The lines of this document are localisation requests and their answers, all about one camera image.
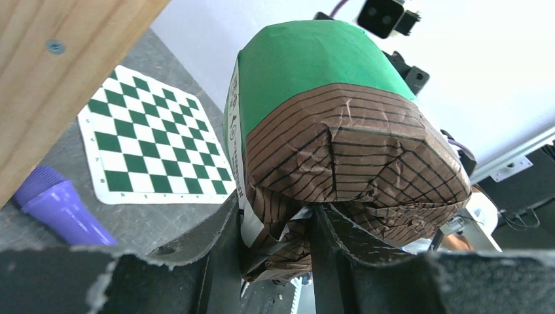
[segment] wooden beam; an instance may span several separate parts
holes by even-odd
[[[41,161],[168,1],[3,0],[1,204]],[[51,53],[46,48],[49,40],[63,43],[65,52]]]

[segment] brown striped wrapper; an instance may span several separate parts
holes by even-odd
[[[469,200],[458,156],[413,102],[383,90],[330,84],[282,103],[248,134],[247,199],[264,224],[250,250],[269,252],[248,280],[310,270],[310,203],[333,203],[395,247],[432,236]],[[277,252],[284,227],[286,243]]]

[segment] green square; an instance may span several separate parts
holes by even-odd
[[[137,88],[134,88],[133,86],[129,86],[129,85],[124,84],[124,83],[120,83],[120,84],[122,86],[122,90],[123,90],[124,95],[131,96],[133,98],[139,99],[139,94],[137,94]]]
[[[118,132],[118,135],[131,137],[132,139],[137,138],[137,135],[135,134],[135,128],[133,128],[132,123],[114,119],[114,124],[116,125],[116,131]]]
[[[194,168],[194,172],[196,173],[196,177],[199,179],[210,179],[210,177],[208,177],[208,172],[206,172],[206,169],[204,169],[204,166],[200,166],[200,165],[192,165]]]
[[[164,91],[164,96],[166,97],[166,99],[177,101],[173,92],[170,92],[169,90],[167,90],[165,88],[163,88],[162,90]]]
[[[168,139],[168,135],[164,131],[152,129],[152,134],[154,134],[154,141],[158,144],[170,144],[170,140]]]
[[[117,136],[96,131],[94,135],[98,142],[98,149],[108,150],[110,152],[121,152],[120,141]]]
[[[203,152],[200,153],[200,158],[202,158],[202,163],[205,166],[216,166],[214,164],[214,160],[212,160],[212,155],[204,154]]]
[[[151,175],[152,186],[156,193],[172,193],[168,178],[163,175]]]
[[[144,80],[141,80],[138,77],[133,77],[133,80],[135,81],[135,85],[138,88],[141,88],[142,90],[146,90],[147,92],[150,92],[150,88],[149,88],[149,83],[145,82]]]
[[[158,149],[154,143],[149,143],[149,142],[144,142],[139,140],[139,146],[141,147],[141,152],[143,152],[143,156],[153,157],[153,158],[160,157],[160,154],[158,153]]]
[[[166,173],[171,175],[172,177],[182,177],[181,170],[179,170],[179,166],[177,162],[172,162],[170,160],[162,160],[164,164],[164,168],[166,169]]]
[[[166,121],[164,119],[162,119],[162,123],[164,124],[166,131],[179,134],[179,131],[177,131],[177,128],[175,127],[175,123]]]
[[[108,99],[109,103],[112,103],[114,105],[118,105],[124,108],[127,107],[127,105],[125,104],[125,99],[123,98],[123,95],[114,93],[111,90],[104,90],[104,91],[106,92],[106,98]]]
[[[199,130],[193,129],[193,128],[189,128],[189,131],[191,132],[192,136],[193,136],[195,139],[203,139],[203,140],[204,140],[204,138],[202,137],[202,134],[200,133]]]
[[[164,98],[156,95],[152,95],[152,96],[154,97],[154,102],[156,103],[157,106],[169,109],[168,103],[166,103],[166,100]]]
[[[95,99],[91,99],[88,102],[88,108],[90,110],[90,112],[92,113],[98,113],[98,114],[102,114],[103,116],[110,116],[112,117],[112,114],[110,113],[110,108],[108,107],[108,104],[103,102],[103,101],[98,101]]]
[[[185,119],[183,118],[182,114],[175,113],[175,112],[172,111],[171,115],[173,116],[173,121],[175,121],[175,123],[179,123],[179,124],[182,124],[184,126],[187,125],[187,123],[185,122]]]
[[[181,139],[183,140],[183,144],[185,148],[190,150],[197,150],[194,140],[187,136],[182,136]]]
[[[133,186],[127,172],[105,170],[108,190],[112,192],[133,192]]]
[[[225,186],[221,181],[212,180],[212,185],[214,186],[214,189],[216,190],[217,194],[227,195],[227,191],[225,190]]]
[[[220,152],[218,151],[218,148],[216,147],[216,144],[206,143],[206,146],[208,146],[208,151],[210,152],[210,154],[220,156]]]
[[[208,127],[206,126],[206,123],[201,120],[197,120],[196,123],[198,124],[199,130],[208,132]]]
[[[184,106],[184,105],[179,105],[181,107],[181,112],[187,116],[191,116],[192,117],[192,112],[190,110],[190,108]]]
[[[145,160],[141,156],[123,154],[129,172],[148,173]]]
[[[173,152],[178,162],[190,162],[189,155],[185,149],[173,147]]]
[[[218,169],[218,172],[220,173],[220,178],[222,178],[222,180],[231,181],[231,177],[227,169],[224,169],[224,168],[217,168],[217,169]]]
[[[143,108],[145,109],[146,114],[149,114],[151,116],[157,116],[160,118],[160,114],[158,113],[158,109],[156,109],[156,106],[151,105],[150,103],[145,103],[143,101]]]
[[[197,104],[196,104],[196,101],[187,98],[187,103],[189,103],[189,107],[198,110],[198,106],[197,106]]]
[[[149,121],[144,113],[138,113],[137,111],[129,110],[129,115],[131,116],[131,121],[136,124],[141,124],[143,126],[149,126]]]
[[[198,183],[198,180],[185,178],[185,184],[187,185],[187,189],[189,190],[190,194],[203,194],[202,188],[200,188],[200,183]]]

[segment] microphone head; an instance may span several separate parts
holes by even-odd
[[[47,166],[36,167],[25,179],[14,194],[14,199],[20,207],[37,197],[40,193],[60,184],[67,179],[56,170]]]

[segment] checkerboard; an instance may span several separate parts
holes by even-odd
[[[100,201],[222,203],[229,163],[196,97],[118,66],[78,115]]]

